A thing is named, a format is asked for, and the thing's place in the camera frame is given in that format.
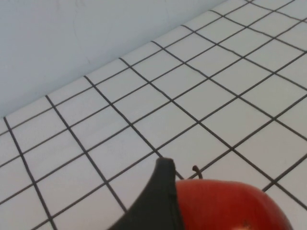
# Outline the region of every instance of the white wall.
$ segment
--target white wall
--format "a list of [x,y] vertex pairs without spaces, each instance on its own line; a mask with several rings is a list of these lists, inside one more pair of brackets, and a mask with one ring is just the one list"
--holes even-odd
[[1,0],[0,117],[225,0]]

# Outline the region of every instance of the apple stem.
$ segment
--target apple stem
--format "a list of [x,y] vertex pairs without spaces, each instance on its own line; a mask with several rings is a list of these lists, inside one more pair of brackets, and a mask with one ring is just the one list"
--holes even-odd
[[199,169],[196,165],[193,166],[192,170],[193,170],[194,172],[196,172],[196,174],[198,175],[198,178],[199,178],[199,179],[202,179],[201,171],[200,171],[200,169]]

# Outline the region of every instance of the floor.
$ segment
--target floor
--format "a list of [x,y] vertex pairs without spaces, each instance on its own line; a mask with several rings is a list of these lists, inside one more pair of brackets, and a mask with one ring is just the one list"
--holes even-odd
[[105,230],[168,157],[305,230],[306,8],[229,0],[0,119],[0,229]]

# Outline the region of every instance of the black plastic piece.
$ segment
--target black plastic piece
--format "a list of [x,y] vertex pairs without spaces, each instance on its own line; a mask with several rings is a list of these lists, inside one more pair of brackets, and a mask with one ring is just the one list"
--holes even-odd
[[159,158],[140,196],[109,230],[184,230],[175,175],[173,160]]

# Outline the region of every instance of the apple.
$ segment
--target apple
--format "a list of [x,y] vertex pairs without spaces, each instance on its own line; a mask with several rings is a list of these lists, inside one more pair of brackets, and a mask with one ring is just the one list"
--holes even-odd
[[176,188],[185,230],[293,230],[278,205],[251,185],[191,179]]

